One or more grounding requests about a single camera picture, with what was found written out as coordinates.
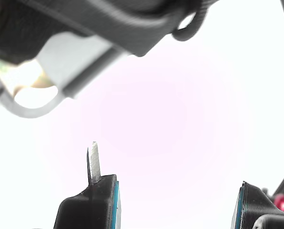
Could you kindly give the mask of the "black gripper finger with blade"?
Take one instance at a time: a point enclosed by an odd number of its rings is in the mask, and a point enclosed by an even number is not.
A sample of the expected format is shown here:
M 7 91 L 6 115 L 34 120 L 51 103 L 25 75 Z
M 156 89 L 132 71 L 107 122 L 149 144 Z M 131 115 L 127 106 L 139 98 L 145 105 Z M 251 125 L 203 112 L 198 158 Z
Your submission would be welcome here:
M 55 229 L 120 229 L 120 184 L 115 174 L 101 175 L 98 144 L 87 149 L 88 186 L 64 199 L 58 209 Z

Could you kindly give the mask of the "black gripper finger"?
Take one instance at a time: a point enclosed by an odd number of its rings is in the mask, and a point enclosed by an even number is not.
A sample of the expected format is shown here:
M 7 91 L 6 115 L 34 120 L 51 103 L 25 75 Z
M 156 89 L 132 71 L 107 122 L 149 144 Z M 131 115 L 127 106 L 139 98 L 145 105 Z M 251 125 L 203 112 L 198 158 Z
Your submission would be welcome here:
M 239 189 L 231 229 L 251 229 L 255 221 L 266 214 L 284 216 L 260 188 L 244 181 Z

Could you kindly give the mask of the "wide black textured gripper finger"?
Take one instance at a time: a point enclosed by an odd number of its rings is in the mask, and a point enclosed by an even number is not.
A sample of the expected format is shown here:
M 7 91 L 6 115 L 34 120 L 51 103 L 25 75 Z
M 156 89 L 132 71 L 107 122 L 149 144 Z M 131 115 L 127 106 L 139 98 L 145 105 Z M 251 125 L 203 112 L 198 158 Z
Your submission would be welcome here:
M 165 35 L 191 39 L 208 0 L 0 0 L 0 59 L 20 64 L 62 32 L 97 35 L 144 56 Z

